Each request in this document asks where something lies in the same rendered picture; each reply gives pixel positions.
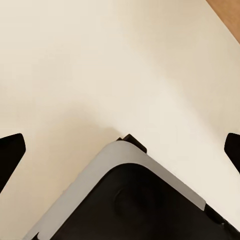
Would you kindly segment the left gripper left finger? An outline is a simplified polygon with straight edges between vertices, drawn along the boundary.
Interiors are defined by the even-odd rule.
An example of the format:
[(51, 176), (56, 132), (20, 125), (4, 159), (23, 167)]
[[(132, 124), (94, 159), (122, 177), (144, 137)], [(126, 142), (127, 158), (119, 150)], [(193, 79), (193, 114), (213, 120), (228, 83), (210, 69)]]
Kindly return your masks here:
[(0, 193), (25, 153), (26, 144), (22, 133), (0, 138)]

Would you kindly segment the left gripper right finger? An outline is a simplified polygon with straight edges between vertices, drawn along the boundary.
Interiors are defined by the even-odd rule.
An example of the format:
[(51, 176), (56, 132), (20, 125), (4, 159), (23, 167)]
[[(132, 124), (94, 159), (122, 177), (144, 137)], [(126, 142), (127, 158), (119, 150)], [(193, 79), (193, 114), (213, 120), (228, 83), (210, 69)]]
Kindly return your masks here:
[(224, 151), (240, 173), (240, 135), (229, 133), (224, 146)]

